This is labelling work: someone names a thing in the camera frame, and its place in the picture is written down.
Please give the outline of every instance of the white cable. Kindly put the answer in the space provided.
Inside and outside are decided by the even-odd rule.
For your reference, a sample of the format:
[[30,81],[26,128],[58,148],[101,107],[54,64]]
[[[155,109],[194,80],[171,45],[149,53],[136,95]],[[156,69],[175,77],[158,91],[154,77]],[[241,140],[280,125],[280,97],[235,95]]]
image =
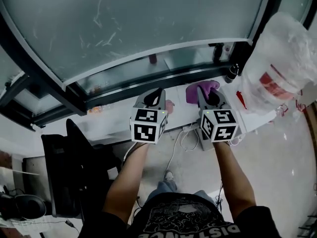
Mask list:
[[135,200],[135,201],[136,201],[136,203],[137,203],[137,206],[141,209],[142,207],[139,205],[138,199]]
[[194,129],[193,131],[195,132],[195,134],[196,134],[196,136],[197,136],[197,143],[196,143],[196,145],[195,145],[195,147],[194,147],[193,149],[187,149],[186,147],[183,146],[183,140],[184,140],[184,138],[188,135],[188,133],[191,132],[191,130],[188,131],[188,132],[186,132],[185,136],[183,136],[182,140],[180,141],[180,146],[181,146],[186,152],[187,152],[187,151],[190,151],[190,152],[191,152],[191,151],[194,151],[194,150],[196,149],[196,147],[198,146],[199,136],[198,136],[198,134],[197,134],[197,132],[196,132],[195,129]]
[[129,150],[125,153],[123,157],[123,162],[125,162],[125,159],[127,158],[128,153],[131,151],[131,149],[137,144],[137,142],[134,142],[134,144],[129,148]]
[[170,163],[172,162],[172,159],[173,159],[174,154],[175,154],[175,146],[176,146],[176,144],[177,144],[177,141],[178,141],[178,139],[179,139],[179,136],[180,136],[183,132],[184,132],[183,130],[182,130],[181,132],[179,132],[179,134],[178,134],[178,136],[177,136],[177,138],[176,138],[176,141],[175,141],[175,144],[174,144],[174,148],[173,148],[173,154],[172,154],[172,157],[170,157],[170,159],[169,159],[169,162],[168,162],[167,167],[166,167],[166,169],[165,169],[164,175],[165,175],[166,171],[168,170]]

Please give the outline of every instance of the pink object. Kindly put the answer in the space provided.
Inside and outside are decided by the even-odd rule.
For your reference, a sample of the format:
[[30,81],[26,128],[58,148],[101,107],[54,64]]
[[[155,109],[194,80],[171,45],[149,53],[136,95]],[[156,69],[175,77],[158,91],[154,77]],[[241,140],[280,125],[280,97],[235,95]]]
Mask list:
[[212,89],[218,89],[220,87],[219,82],[211,81],[201,81],[190,85],[186,88],[186,102],[190,104],[198,103],[197,87],[200,86],[203,89],[205,96],[208,97]]
[[166,100],[166,101],[165,101],[165,108],[166,108],[166,110],[167,110],[167,112],[168,112],[169,115],[170,115],[171,113],[173,113],[174,106],[175,106],[175,104],[172,103],[171,100]]

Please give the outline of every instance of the black t-shirt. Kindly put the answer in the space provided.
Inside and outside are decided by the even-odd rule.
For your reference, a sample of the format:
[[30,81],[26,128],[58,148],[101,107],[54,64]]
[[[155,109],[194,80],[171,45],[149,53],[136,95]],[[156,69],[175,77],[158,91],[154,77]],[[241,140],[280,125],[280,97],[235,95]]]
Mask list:
[[280,237],[267,207],[250,207],[230,223],[211,202],[180,193],[162,193],[149,200],[128,229],[117,216],[101,212],[85,222],[80,238],[94,234],[136,238]]

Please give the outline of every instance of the jeans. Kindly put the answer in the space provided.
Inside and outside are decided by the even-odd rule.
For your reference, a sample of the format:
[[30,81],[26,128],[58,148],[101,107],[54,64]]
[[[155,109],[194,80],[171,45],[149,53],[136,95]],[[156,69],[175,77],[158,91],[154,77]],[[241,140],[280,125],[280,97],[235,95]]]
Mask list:
[[[172,181],[172,180],[159,181],[157,189],[153,190],[150,193],[146,202],[148,202],[154,196],[161,194],[161,193],[166,193],[166,192],[177,193],[177,186],[176,186],[174,181]],[[207,200],[210,203],[215,205],[213,199],[211,197],[209,197],[204,190],[197,191],[196,193],[194,193],[194,195],[200,196],[200,197],[204,198],[205,200]]]

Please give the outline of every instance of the plastic bag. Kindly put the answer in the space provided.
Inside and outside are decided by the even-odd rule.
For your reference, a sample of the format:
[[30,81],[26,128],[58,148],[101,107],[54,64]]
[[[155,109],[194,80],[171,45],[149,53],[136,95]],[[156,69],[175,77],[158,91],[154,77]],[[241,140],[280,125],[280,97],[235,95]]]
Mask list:
[[265,114],[317,82],[317,47],[291,15],[278,12],[266,24],[242,72],[242,93],[249,111]]

